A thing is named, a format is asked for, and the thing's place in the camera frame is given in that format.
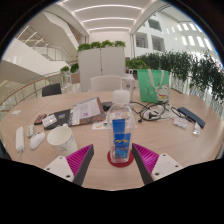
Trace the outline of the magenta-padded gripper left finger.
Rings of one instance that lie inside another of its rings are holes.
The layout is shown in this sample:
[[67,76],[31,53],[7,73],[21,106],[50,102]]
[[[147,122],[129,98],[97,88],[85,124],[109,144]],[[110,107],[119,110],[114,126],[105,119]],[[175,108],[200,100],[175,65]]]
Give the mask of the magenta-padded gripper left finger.
[[45,170],[81,186],[93,155],[94,146],[90,144],[67,157],[58,156]]

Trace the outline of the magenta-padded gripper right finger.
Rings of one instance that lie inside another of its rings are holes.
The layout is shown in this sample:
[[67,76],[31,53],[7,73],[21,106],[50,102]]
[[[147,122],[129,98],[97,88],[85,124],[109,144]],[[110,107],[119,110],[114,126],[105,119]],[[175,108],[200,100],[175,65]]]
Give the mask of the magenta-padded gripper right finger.
[[135,143],[132,144],[132,155],[145,185],[182,169],[182,166],[167,153],[157,154]]

